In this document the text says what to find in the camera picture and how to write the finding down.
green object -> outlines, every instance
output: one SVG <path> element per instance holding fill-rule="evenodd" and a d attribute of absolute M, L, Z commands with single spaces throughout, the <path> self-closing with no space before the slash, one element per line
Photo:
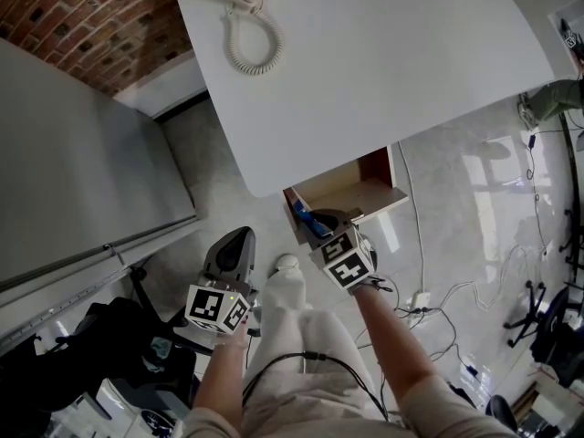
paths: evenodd
<path fill-rule="evenodd" d="M 537 121 L 546 121 L 570 109 L 582 109 L 579 81 L 562 79 L 540 89 L 529 100 Z"/>

sleeve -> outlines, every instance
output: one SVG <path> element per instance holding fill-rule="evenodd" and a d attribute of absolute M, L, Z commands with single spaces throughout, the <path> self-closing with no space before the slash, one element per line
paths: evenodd
<path fill-rule="evenodd" d="M 416 384 L 400 404 L 401 416 L 420 438 L 511 438 L 516 435 L 454 394 L 431 376 Z"/>
<path fill-rule="evenodd" d="M 240 438 L 240 436 L 217 412 L 197 407 L 184 421 L 181 438 Z"/>

open drawer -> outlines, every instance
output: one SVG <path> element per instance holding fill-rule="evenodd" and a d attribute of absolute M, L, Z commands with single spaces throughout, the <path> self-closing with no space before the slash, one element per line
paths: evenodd
<path fill-rule="evenodd" d="M 388 146 L 297 183 L 292 188 L 312 210 L 345 211 L 354 224 L 360 224 L 408 201 L 408 196 L 394 184 L 393 158 L 391 146 Z M 303 244 L 306 238 L 299 232 L 299 220 L 285 192 L 282 192 L 282 197 L 288 219 L 298 242 Z"/>

person's left arm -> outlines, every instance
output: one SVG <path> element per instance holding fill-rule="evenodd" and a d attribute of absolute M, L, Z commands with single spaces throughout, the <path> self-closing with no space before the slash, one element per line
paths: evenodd
<path fill-rule="evenodd" d="M 245 331 L 242 323 L 233 336 L 222 337 L 215 346 L 187 420 L 194 430 L 185 430 L 183 436 L 241 435 Z"/>

power strip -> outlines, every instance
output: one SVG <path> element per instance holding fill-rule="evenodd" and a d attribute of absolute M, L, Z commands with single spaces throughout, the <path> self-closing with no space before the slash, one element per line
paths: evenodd
<path fill-rule="evenodd" d="M 412 303 L 410 304 L 410 311 L 414 311 L 416 308 L 428 308 L 430 306 L 430 292 L 417 292 L 412 297 Z M 408 326 L 410 328 L 420 321 L 420 315 L 410 315 L 408 317 Z"/>

